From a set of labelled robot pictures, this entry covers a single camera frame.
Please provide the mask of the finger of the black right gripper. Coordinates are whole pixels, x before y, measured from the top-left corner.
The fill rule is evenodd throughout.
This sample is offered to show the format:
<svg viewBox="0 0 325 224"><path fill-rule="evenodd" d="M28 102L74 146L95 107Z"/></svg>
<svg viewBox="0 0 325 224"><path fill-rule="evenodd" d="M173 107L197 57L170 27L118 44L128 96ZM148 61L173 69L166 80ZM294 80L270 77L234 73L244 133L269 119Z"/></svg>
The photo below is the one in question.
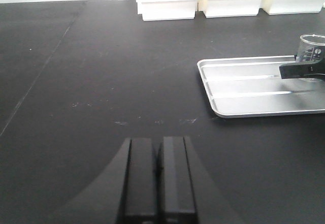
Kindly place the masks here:
<svg viewBox="0 0 325 224"><path fill-rule="evenodd" d="M282 79L324 79L324 59L320 61L286 63L279 67Z"/></svg>

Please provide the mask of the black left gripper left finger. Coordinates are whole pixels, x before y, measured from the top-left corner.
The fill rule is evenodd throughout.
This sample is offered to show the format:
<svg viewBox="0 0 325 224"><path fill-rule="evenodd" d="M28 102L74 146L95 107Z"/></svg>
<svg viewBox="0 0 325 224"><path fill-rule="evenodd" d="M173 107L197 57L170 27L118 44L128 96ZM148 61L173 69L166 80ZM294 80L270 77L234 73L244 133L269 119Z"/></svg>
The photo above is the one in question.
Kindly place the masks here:
<svg viewBox="0 0 325 224"><path fill-rule="evenodd" d="M151 139L125 138L127 164L117 223L157 223L156 155Z"/></svg>

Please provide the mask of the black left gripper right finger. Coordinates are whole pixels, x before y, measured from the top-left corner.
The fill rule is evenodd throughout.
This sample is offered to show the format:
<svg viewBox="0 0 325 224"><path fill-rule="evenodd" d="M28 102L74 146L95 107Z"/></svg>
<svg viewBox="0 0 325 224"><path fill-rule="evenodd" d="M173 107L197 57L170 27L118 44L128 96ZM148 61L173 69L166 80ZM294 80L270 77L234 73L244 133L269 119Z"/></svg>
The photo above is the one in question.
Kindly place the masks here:
<svg viewBox="0 0 325 224"><path fill-rule="evenodd" d="M160 223L197 223L183 137L164 137L158 152Z"/></svg>

